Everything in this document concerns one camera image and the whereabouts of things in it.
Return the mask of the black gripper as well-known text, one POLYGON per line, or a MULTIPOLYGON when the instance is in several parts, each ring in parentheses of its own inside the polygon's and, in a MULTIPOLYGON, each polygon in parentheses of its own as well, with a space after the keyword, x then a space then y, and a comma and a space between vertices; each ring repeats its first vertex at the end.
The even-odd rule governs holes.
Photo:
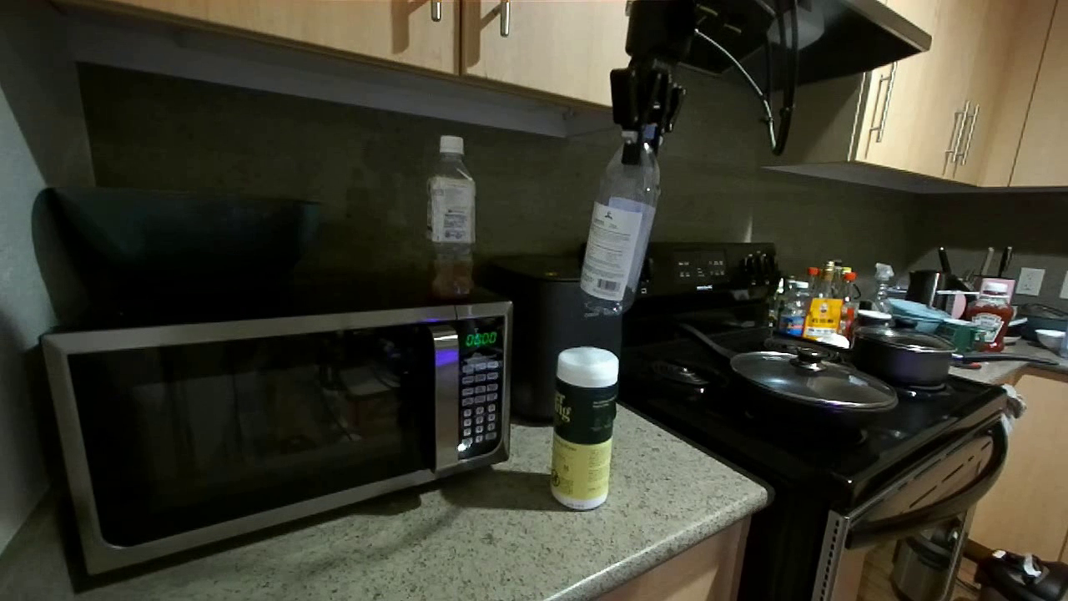
POLYGON ((626 0, 626 62, 610 72, 614 122, 637 141, 669 129, 681 107, 673 65, 696 35, 696 0, 626 0))

